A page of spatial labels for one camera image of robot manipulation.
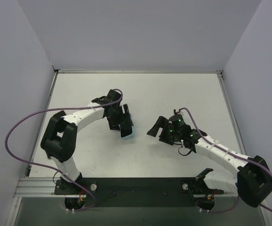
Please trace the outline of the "teal phone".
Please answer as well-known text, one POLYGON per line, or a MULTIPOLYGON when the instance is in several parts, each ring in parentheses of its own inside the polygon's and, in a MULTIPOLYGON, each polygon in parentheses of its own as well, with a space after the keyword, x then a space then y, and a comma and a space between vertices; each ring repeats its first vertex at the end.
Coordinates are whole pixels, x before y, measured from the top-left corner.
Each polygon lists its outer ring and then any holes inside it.
POLYGON ((120 137, 121 138, 128 138, 133 136, 134 134, 134 127, 133 126, 120 126, 120 137))

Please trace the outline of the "light blue phone case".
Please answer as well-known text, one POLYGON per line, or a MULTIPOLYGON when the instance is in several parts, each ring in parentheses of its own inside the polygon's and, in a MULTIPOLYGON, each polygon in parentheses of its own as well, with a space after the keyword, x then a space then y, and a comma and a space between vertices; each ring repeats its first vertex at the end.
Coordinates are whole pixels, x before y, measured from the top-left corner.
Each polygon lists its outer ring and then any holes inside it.
POLYGON ((122 137, 122 139, 129 139, 129 138, 132 138, 135 134, 135 130, 134 130, 134 126, 132 127, 132 133, 129 134, 128 136, 125 136, 125 137, 122 137))

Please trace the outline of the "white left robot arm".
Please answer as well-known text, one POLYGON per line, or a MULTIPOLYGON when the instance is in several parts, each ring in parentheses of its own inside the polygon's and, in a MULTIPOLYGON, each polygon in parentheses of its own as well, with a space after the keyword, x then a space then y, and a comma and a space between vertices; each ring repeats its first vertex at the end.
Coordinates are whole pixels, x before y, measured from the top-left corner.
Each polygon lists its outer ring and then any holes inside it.
POLYGON ((81 173, 73 159, 77 134, 91 123, 106 118, 110 130, 120 132, 121 138, 133 134, 133 122, 128 105, 121 105, 123 93, 119 89, 109 90, 106 96, 93 99, 87 106, 71 113, 59 111, 54 114, 46 127, 40 147, 52 159, 61 178, 66 181, 65 188, 72 194, 82 188, 81 173))

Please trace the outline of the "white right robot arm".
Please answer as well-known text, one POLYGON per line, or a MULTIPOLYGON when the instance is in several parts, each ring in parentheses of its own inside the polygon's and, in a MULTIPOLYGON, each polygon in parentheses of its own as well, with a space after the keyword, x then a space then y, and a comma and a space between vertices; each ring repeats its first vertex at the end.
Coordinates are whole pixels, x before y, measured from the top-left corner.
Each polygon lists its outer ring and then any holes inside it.
POLYGON ((251 207, 257 207, 272 192, 272 177, 263 158, 251 158, 232 151, 205 132, 191 128, 180 114, 169 119, 160 116, 147 135, 158 136, 161 142, 169 145, 179 142, 183 147, 208 157, 232 174, 230 178, 214 171, 207 173, 203 181, 209 189, 237 194, 251 207))

